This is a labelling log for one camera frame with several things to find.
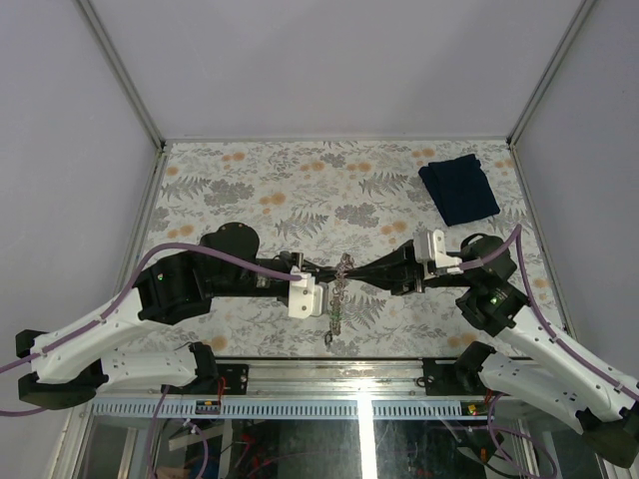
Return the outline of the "large metal keyring disc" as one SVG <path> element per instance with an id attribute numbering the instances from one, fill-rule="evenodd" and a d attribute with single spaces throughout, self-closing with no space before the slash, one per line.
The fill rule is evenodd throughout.
<path id="1" fill-rule="evenodd" d="M 333 340 L 340 335 L 341 313 L 347 286 L 346 274 L 353 269 L 354 261 L 352 256 L 345 252 L 341 255 L 335 270 L 331 299 L 329 302 L 329 326 L 324 335 L 323 341 L 327 348 L 330 348 Z"/>

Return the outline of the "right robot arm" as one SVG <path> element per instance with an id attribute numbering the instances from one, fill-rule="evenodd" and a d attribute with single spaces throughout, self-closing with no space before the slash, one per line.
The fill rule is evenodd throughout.
<path id="1" fill-rule="evenodd" d="M 520 231 L 508 239 L 486 234 L 466 238 L 449 251 L 441 231 L 414 235 L 399 249 L 359 266 L 346 277 L 393 295 L 427 288 L 462 287 L 455 302 L 475 329 L 508 343 L 535 362 L 518 365 L 480 341 L 458 357 L 457 386 L 506 393 L 563 422 L 605 461 L 629 468 L 638 457 L 638 380 L 596 356 L 548 321 L 528 287 L 510 281 L 524 271 Z"/>

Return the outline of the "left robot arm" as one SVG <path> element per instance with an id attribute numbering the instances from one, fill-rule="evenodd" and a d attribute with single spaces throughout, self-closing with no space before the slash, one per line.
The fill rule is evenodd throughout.
<path id="1" fill-rule="evenodd" d="M 18 381 L 19 399 L 61 410 L 113 389 L 222 396 L 225 380 L 213 350 L 199 340 L 163 352 L 122 347 L 210 312 L 216 298 L 275 298 L 296 319 L 324 314 L 336 270 L 298 252 L 260 258 L 259 248 L 257 232 L 242 223 L 225 224 L 196 244 L 152 248 L 106 304 L 59 330 L 17 334 L 16 354 L 31 367 Z"/>

